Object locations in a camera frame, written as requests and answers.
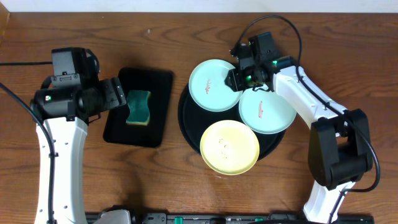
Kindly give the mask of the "green scouring sponge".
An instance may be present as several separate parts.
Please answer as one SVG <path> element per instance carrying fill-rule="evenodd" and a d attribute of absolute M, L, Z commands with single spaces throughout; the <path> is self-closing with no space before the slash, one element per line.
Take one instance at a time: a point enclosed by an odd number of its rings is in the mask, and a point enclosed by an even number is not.
<path fill-rule="evenodd" d="M 130 90 L 127 94 L 129 116 L 126 123 L 130 125 L 147 126 L 150 121 L 148 101 L 151 92 L 147 90 Z"/>

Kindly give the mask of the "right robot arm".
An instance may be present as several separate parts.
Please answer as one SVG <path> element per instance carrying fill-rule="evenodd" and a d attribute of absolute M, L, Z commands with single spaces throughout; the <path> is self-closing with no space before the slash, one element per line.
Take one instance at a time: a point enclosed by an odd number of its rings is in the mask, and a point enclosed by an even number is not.
<path fill-rule="evenodd" d="M 281 57 L 276 49 L 236 44 L 230 53 L 238 60 L 226 78 L 233 91 L 267 86 L 308 125 L 308 165 L 315 182 L 303 212 L 310 222 L 337 221 L 346 194 L 370 192 L 381 177 L 364 111 L 333 101 L 307 77 L 299 59 Z"/>

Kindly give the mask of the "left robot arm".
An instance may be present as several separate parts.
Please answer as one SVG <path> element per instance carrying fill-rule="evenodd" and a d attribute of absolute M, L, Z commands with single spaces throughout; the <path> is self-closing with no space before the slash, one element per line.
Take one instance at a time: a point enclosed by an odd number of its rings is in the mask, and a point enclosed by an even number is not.
<path fill-rule="evenodd" d="M 119 78 L 100 80 L 90 49 L 52 50 L 53 75 L 35 92 L 30 109 L 40 146 L 36 223 L 86 223 L 83 148 L 90 117 L 124 106 Z"/>

